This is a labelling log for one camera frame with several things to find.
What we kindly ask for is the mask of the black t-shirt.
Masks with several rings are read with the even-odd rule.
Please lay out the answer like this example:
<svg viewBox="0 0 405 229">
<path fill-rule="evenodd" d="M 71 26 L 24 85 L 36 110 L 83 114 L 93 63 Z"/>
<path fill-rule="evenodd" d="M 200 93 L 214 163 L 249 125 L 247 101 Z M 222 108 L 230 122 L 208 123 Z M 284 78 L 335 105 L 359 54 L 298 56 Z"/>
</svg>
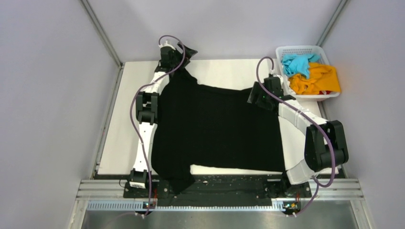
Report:
<svg viewBox="0 0 405 229">
<path fill-rule="evenodd" d="M 158 104 L 151 165 L 181 193 L 195 180 L 191 166 L 283 172 L 278 115 L 248 102 L 250 89 L 199 84 L 176 71 Z"/>
</svg>

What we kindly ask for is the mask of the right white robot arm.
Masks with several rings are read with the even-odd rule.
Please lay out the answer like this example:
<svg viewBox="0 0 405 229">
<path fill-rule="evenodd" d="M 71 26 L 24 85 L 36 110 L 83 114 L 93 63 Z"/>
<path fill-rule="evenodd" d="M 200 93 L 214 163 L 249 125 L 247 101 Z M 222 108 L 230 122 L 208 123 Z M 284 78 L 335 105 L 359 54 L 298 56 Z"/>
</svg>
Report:
<svg viewBox="0 0 405 229">
<path fill-rule="evenodd" d="M 315 178 L 328 168 L 331 169 L 328 183 L 316 183 L 320 187 L 331 186 L 336 167 L 349 160 L 343 124 L 319 117 L 305 109 L 295 97 L 285 95 L 278 76 L 269 75 L 263 82 L 257 80 L 247 101 L 275 112 L 305 137 L 304 158 L 286 170 L 287 179 L 280 183 L 281 193 L 287 197 L 294 196 L 299 191 L 299 184 Z"/>
</svg>

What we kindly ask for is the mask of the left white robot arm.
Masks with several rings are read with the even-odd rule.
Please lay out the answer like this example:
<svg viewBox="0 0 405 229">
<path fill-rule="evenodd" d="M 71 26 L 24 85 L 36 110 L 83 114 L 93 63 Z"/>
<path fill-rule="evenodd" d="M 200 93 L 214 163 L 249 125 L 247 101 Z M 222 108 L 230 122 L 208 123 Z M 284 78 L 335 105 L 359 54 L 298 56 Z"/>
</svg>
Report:
<svg viewBox="0 0 405 229">
<path fill-rule="evenodd" d="M 154 132 L 159 122 L 159 97 L 175 71 L 185 68 L 197 51 L 182 42 L 175 48 L 168 41 L 160 44 L 160 60 L 150 83 L 141 86 L 130 105 L 130 121 L 139 138 L 135 163 L 128 178 L 128 185 L 141 197 L 153 192 L 149 155 Z"/>
</svg>

